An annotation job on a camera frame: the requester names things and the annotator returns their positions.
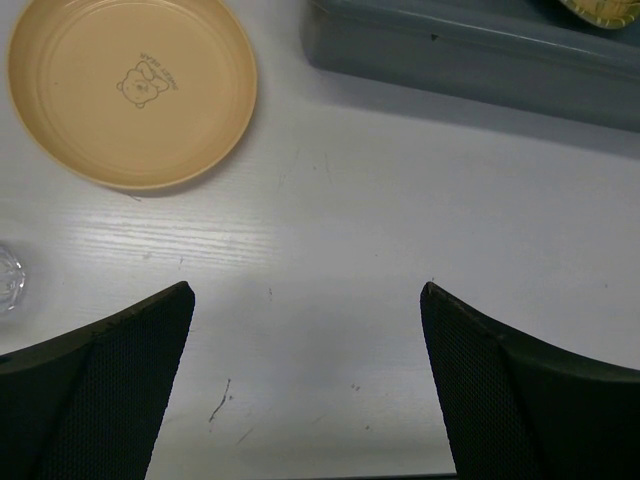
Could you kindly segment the woven bamboo tray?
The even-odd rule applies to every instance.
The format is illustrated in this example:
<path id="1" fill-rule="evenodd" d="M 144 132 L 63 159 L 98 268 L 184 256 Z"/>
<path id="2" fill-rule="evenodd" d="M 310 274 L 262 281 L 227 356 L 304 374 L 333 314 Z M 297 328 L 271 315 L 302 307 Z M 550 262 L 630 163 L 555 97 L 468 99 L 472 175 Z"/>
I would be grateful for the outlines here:
<path id="1" fill-rule="evenodd" d="M 560 3 L 600 29 L 620 30 L 639 20 L 639 2 L 635 0 L 560 0 Z"/>

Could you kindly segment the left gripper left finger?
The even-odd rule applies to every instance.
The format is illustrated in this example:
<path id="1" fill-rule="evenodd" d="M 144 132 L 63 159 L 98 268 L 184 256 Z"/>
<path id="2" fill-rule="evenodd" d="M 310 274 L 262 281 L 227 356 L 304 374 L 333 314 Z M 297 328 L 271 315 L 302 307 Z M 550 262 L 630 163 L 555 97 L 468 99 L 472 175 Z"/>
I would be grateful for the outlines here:
<path id="1" fill-rule="evenodd" d="M 2 355 L 2 478 L 144 478 L 194 307 L 182 281 Z"/>

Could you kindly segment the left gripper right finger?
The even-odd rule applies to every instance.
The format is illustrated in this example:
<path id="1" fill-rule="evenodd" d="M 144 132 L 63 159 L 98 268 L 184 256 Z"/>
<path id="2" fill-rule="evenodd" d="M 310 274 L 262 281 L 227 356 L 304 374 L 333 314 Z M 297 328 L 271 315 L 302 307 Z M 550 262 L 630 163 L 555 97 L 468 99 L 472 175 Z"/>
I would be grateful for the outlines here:
<path id="1" fill-rule="evenodd" d="M 433 282 L 420 308 L 459 478 L 638 478 L 637 370 L 539 340 Z"/>

